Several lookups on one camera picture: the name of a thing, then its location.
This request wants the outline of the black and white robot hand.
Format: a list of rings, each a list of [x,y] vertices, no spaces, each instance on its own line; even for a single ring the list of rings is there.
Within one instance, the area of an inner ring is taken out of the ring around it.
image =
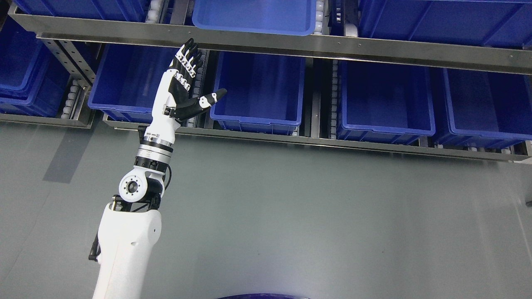
[[[197,70],[202,65],[200,56],[198,45],[192,38],[173,55],[158,85],[152,108],[152,122],[145,130],[144,138],[174,144],[175,132],[182,123],[207,112],[226,96],[227,90],[224,88],[203,96],[191,96],[190,90],[197,79]]]

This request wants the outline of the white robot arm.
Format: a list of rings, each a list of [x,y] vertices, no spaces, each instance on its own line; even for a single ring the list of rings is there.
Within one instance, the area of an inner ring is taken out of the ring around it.
[[[141,297],[149,259],[162,231],[158,208],[174,143],[175,127],[148,126],[135,165],[118,184],[118,197],[105,206],[97,233],[100,269],[93,298]]]

